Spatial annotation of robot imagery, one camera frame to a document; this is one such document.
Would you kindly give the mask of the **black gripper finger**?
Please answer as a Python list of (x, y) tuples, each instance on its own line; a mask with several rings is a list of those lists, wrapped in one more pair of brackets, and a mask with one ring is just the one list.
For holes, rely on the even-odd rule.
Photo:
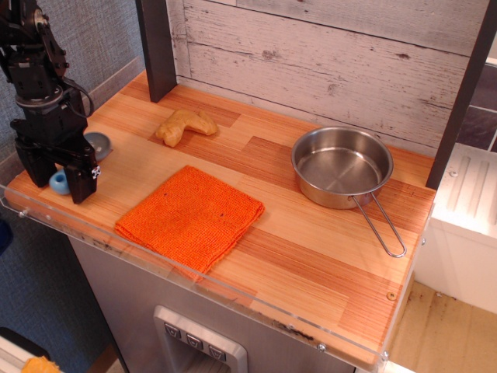
[(71, 198), (74, 204), (81, 204), (97, 190), (97, 166), (64, 167)]
[(55, 164), (45, 158), (43, 149), (37, 145), (27, 144), (16, 139), (15, 147), (19, 159), (33, 183), (37, 187), (45, 187), (50, 178), (57, 172)]

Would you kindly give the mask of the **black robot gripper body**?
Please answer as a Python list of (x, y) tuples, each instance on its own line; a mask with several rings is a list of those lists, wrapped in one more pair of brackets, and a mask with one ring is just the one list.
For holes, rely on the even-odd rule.
[(91, 113), (82, 101), (62, 101), (50, 109), (29, 108), (24, 114), (10, 124), (16, 139), (42, 148), (55, 166), (96, 166), (95, 150), (84, 137)]

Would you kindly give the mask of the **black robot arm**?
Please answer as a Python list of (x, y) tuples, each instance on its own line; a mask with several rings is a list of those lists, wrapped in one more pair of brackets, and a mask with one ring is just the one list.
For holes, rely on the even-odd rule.
[(66, 77), (66, 52), (35, 1), (1, 3), (1, 67), (24, 112), (10, 126), (30, 179), (45, 187), (62, 166), (73, 202), (82, 203), (96, 192), (100, 174), (84, 136), (94, 104), (84, 104), (87, 91)]

